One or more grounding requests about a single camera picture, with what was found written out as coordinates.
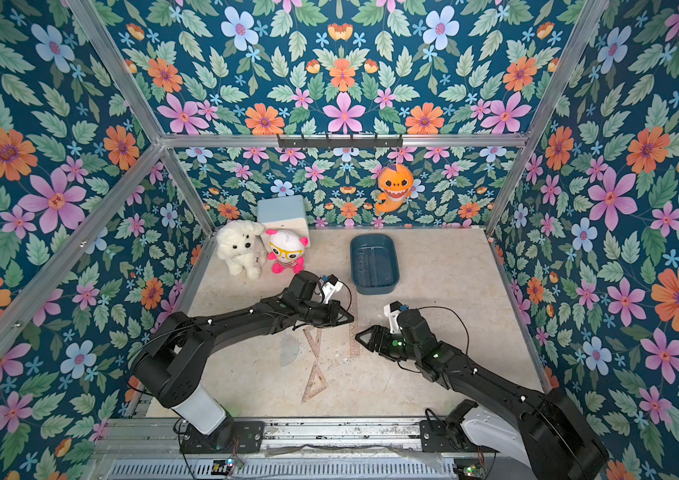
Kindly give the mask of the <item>teal plastic storage box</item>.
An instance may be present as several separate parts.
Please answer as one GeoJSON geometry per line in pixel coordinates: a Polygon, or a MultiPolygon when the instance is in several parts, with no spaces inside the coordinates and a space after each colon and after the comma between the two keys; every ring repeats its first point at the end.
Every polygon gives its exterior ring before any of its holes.
{"type": "Polygon", "coordinates": [[[393,292],[401,279],[395,242],[387,235],[372,233],[351,240],[351,278],[361,295],[393,292]]]}

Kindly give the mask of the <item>pink long straight ruler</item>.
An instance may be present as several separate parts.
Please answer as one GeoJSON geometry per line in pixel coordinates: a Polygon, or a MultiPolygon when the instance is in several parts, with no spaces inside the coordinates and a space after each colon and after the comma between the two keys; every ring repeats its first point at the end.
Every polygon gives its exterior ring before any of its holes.
{"type": "Polygon", "coordinates": [[[355,359],[361,356],[361,345],[355,340],[355,336],[361,331],[359,326],[361,326],[361,314],[359,314],[359,305],[355,304],[351,308],[351,313],[353,313],[353,323],[349,326],[349,358],[355,359]]]}

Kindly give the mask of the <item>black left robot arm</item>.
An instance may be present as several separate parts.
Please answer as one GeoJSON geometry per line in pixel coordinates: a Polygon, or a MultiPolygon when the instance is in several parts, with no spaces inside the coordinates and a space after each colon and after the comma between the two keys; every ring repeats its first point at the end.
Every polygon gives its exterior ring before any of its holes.
{"type": "Polygon", "coordinates": [[[171,314],[133,362],[133,374],[161,406],[173,410],[199,434],[214,437],[232,430],[233,417],[205,390],[202,377],[214,353],[251,338],[307,325],[334,328],[355,321],[334,295],[343,282],[309,271],[296,274],[280,293],[252,306],[212,316],[171,314]]]}

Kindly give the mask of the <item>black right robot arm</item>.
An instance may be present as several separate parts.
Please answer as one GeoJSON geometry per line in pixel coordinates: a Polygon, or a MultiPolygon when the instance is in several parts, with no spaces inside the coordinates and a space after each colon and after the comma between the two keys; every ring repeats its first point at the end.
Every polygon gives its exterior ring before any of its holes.
{"type": "Polygon", "coordinates": [[[355,340],[391,362],[411,361],[425,380],[465,395],[445,418],[451,442],[511,457],[539,479],[595,479],[607,467],[607,448],[565,391],[531,390],[495,374],[437,339],[419,309],[395,302],[387,317],[388,326],[373,325],[355,340]]]}

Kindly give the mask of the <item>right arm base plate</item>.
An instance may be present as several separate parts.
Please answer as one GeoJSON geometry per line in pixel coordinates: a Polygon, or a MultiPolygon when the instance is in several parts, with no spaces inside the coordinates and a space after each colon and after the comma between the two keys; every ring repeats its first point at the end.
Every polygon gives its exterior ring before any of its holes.
{"type": "Polygon", "coordinates": [[[419,422],[421,450],[429,453],[495,453],[495,449],[479,446],[467,438],[461,424],[445,420],[425,419],[419,422]]]}

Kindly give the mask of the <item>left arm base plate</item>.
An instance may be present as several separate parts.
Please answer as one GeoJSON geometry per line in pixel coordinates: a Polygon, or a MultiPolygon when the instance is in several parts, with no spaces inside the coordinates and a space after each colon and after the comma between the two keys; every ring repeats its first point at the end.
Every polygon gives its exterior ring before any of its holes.
{"type": "Polygon", "coordinates": [[[264,432],[265,423],[261,421],[226,420],[210,434],[188,424],[180,433],[180,451],[191,455],[258,453],[264,432]]]}

